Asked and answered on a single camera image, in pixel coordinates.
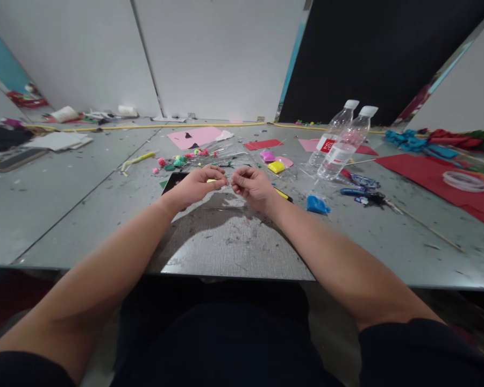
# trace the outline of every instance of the bottle cap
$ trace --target bottle cap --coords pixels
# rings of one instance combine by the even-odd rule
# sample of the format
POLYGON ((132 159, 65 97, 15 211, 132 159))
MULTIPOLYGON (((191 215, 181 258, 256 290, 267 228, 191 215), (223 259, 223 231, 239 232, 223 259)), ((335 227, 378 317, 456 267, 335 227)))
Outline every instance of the bottle cap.
POLYGON ((344 107, 348 109, 355 109, 358 104, 359 104, 359 101, 357 101, 356 99, 348 99, 344 107))
POLYGON ((378 107, 376 106, 363 106, 362 109, 360 109, 360 116, 366 116, 366 117, 373 117, 378 110, 378 107))

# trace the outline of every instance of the black wall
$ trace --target black wall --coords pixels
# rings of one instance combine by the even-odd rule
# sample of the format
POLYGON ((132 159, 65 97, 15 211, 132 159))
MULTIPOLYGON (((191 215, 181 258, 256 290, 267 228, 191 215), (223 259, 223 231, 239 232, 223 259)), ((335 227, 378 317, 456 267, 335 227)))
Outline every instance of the black wall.
POLYGON ((484 19, 484 0, 314 0, 280 122, 328 123, 347 99, 390 125, 484 19))

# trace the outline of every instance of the wooden stick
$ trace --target wooden stick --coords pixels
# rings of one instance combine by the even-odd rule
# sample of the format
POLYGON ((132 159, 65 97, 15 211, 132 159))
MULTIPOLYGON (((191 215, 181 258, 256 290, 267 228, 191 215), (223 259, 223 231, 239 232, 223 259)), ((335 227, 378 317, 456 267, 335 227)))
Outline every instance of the wooden stick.
POLYGON ((410 212, 407 212, 404 208, 401 208, 399 207, 398 205, 396 205, 395 203, 395 206, 398 207, 401 211, 403 211, 405 213, 405 215, 408 215, 410 216, 412 219, 414 219, 415 221, 417 221, 419 224, 425 226, 426 228, 428 228, 430 231, 432 231, 435 235, 437 235, 438 237, 440 237, 441 239, 443 239, 445 242, 451 244, 453 247, 455 247, 457 250, 460 250, 461 252, 465 253, 466 252, 459 246, 457 246, 454 242, 452 242, 451 240, 449 240, 447 237, 443 236, 442 234, 440 234, 439 232, 437 232, 436 230, 434 230, 432 227, 426 225, 425 223, 423 223, 421 220, 419 220, 418 218, 416 218, 414 215, 412 215, 410 212))
POLYGON ((362 162, 375 161, 375 160, 376 160, 376 159, 369 159, 369 160, 364 160, 364 161, 357 161, 357 162, 355 162, 355 163, 348 163, 348 164, 346 164, 346 165, 347 165, 347 166, 348 166, 348 165, 355 165, 355 164, 360 164, 360 163, 362 163, 362 162))

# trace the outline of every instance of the red cardboard sheet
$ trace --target red cardboard sheet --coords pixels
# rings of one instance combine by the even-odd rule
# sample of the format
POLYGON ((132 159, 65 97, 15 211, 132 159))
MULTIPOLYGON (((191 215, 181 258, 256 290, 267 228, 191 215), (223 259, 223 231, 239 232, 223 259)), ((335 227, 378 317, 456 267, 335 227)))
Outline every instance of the red cardboard sheet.
POLYGON ((445 166, 428 157, 415 157, 409 154, 381 157, 375 162, 413 180, 484 222, 484 192, 461 191, 443 181, 443 173, 455 170, 453 166, 445 166))
POLYGON ((368 147, 365 145, 359 146, 355 153, 370 154, 371 156, 378 156, 377 152, 375 152, 371 147, 368 147))
POLYGON ((273 146, 279 146, 283 145, 282 142, 274 139, 274 140, 265 140, 265 141, 255 141, 255 142, 248 142, 247 144, 244 144, 244 146, 249 150, 249 151, 255 151, 257 149, 264 149, 264 148, 271 148, 273 146))

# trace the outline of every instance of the floor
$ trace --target floor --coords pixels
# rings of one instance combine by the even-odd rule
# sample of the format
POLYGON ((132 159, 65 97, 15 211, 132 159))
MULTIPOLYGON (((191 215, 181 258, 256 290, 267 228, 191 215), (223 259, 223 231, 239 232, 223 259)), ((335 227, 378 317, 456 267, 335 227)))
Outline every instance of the floor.
MULTIPOLYGON (((350 315, 318 283, 302 284, 310 304, 312 341, 326 370, 347 387, 359 385, 360 347, 350 315)), ((106 324, 81 383, 82 387, 107 387, 113 379, 118 315, 106 324)))

